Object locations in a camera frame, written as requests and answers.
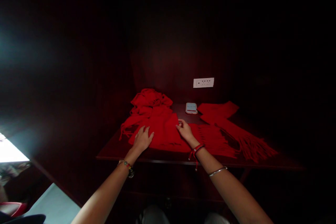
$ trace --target hand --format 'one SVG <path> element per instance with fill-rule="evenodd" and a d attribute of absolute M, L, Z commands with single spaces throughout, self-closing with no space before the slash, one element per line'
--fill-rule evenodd
<path fill-rule="evenodd" d="M 139 129 L 138 133 L 135 135 L 135 140 L 133 144 L 133 148 L 138 150 L 139 154 L 141 154 L 145 149 L 148 148 L 154 137 L 154 132 L 152 132 L 151 135 L 148 136 L 149 126 L 145 129 L 145 131 L 144 128 L 145 126 L 142 126 Z"/>
<path fill-rule="evenodd" d="M 190 147 L 195 148 L 200 143 L 194 137 L 190 126 L 183 119 L 179 119 L 178 121 L 179 125 L 176 125 L 177 130 L 180 132 L 181 136 L 187 141 Z"/>

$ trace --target window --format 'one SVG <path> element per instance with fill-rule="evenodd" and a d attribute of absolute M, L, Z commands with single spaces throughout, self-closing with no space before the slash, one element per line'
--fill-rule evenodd
<path fill-rule="evenodd" d="M 0 163 L 25 161 L 29 159 L 0 133 Z"/>

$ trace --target red scarf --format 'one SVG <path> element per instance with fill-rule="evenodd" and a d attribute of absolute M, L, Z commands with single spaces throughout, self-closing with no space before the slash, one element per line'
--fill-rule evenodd
<path fill-rule="evenodd" d="M 170 106 L 173 104 L 172 100 L 164 94 L 156 92 L 154 89 L 143 89 L 141 93 L 135 96 L 131 103 L 134 105 L 131 110 L 131 116 L 121 125 L 121 134 L 132 135 L 128 141 L 130 144 L 134 143 L 134 138 L 139 128 L 146 125 L 150 126 L 149 134 L 155 132 L 155 136 L 149 146 L 150 148 L 174 152 L 190 152 L 189 145 L 181 138 L 176 129 L 176 125 L 179 122 L 177 115 L 170 109 Z M 223 118 L 230 117 L 238 108 L 238 106 L 230 101 L 225 104 L 201 104 L 198 107 L 198 110 L 203 113 L 201 118 L 210 125 L 189 124 L 195 138 L 201 144 L 205 144 L 207 150 L 212 155 L 236 158 L 236 155 L 240 151 L 243 151 L 246 159 L 252 159 L 255 162 L 258 162 L 259 156 L 261 158 L 264 158 L 265 154 L 270 156 L 268 153 L 269 147 L 262 139 L 256 138 L 229 121 L 231 125 L 224 124 L 227 120 L 223 121 Z M 133 125 L 138 125 L 135 133 L 127 130 L 127 128 Z M 236 139 L 240 144 L 239 151 L 229 146 L 228 141 L 221 133 L 221 129 L 234 139 L 236 139 L 235 136 L 239 136 Z M 248 136 L 249 141 L 241 140 L 242 132 L 245 132 L 245 136 Z M 262 146 L 266 151 L 261 152 L 259 146 Z M 255 149 L 259 154 L 257 158 L 254 155 Z"/>
<path fill-rule="evenodd" d="M 198 111 L 203 114 L 201 116 L 203 121 L 220 127 L 232 139 L 238 141 L 239 152 L 243 152 L 246 160 L 252 159 L 258 163 L 260 159 L 266 159 L 277 154 L 264 142 L 263 138 L 258 138 L 227 120 L 238 109 L 239 107 L 230 101 L 225 104 L 201 104 L 198 107 Z"/>

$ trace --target wrist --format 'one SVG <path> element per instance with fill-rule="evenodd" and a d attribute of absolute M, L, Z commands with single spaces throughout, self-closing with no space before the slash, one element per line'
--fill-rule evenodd
<path fill-rule="evenodd" d="M 197 139 L 194 136 L 188 140 L 188 143 L 192 149 L 200 145 L 200 143 L 197 141 Z"/>
<path fill-rule="evenodd" d="M 124 158 L 124 160 L 133 166 L 135 161 L 140 156 L 140 154 L 141 154 L 141 151 L 139 151 L 137 148 L 132 147 L 126 154 L 126 157 Z"/>

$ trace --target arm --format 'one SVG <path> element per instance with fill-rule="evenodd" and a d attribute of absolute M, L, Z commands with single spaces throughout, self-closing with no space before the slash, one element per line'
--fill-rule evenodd
<path fill-rule="evenodd" d="M 133 147 L 124 158 L 132 166 L 154 137 L 154 132 L 148 137 L 149 127 L 145 131 L 144 128 L 145 126 L 140 128 L 135 136 Z M 121 163 L 85 203 L 71 224 L 105 223 L 127 176 L 128 168 Z"/>
<path fill-rule="evenodd" d="M 200 143 L 193 136 L 190 126 L 183 119 L 179 119 L 179 122 L 176 127 L 191 148 L 198 146 Z M 196 156 L 208 174 L 223 167 L 206 148 L 200 149 Z M 210 179 L 240 224 L 273 223 L 248 190 L 228 170 L 222 170 Z"/>

